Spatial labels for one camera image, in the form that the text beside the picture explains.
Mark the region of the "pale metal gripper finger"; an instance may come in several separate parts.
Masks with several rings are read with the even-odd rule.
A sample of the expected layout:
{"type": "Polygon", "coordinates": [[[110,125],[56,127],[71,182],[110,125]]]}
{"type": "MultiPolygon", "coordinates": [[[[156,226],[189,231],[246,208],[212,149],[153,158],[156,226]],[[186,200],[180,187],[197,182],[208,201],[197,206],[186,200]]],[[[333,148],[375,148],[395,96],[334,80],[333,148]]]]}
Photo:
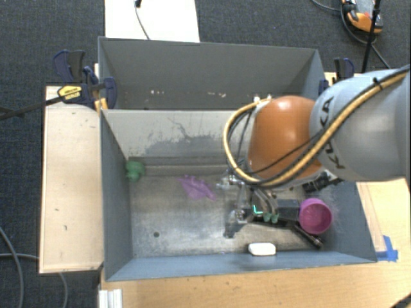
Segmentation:
{"type": "Polygon", "coordinates": [[[228,226],[244,225],[245,224],[245,211],[242,209],[234,209],[230,211],[226,224],[228,226]]]}
{"type": "Polygon", "coordinates": [[[227,221],[225,223],[225,230],[223,236],[225,238],[234,238],[234,236],[247,225],[247,222],[227,221]]]}

